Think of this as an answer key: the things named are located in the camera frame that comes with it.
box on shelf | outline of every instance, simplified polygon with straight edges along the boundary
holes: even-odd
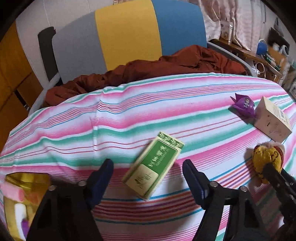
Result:
[[[233,23],[225,20],[220,20],[221,24],[221,35],[220,38],[227,40],[229,43],[232,42],[232,31]]]

blue panel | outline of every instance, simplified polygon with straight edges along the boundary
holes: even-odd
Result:
[[[197,5],[177,0],[152,0],[163,55],[190,46],[207,47],[205,24]]]

metal screw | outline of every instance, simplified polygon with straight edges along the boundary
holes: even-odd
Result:
[[[55,186],[55,185],[51,185],[51,186],[48,187],[48,190],[49,190],[49,191],[53,191],[53,190],[56,189],[56,187],[57,187],[57,186]]]
[[[210,186],[213,187],[213,188],[216,188],[216,187],[219,186],[219,184],[217,182],[215,182],[215,181],[211,181]]]
[[[246,186],[240,186],[239,188],[243,192],[247,192],[248,191],[248,188]]]
[[[83,187],[86,185],[86,181],[82,180],[78,183],[78,186]]]

white curtain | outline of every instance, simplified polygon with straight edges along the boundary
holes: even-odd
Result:
[[[220,20],[233,23],[232,42],[256,51],[262,27],[260,0],[188,0],[198,5],[204,17],[207,40],[219,39]]]

green box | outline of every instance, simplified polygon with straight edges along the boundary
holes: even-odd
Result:
[[[148,200],[180,154],[184,143],[160,132],[122,178],[140,198]]]

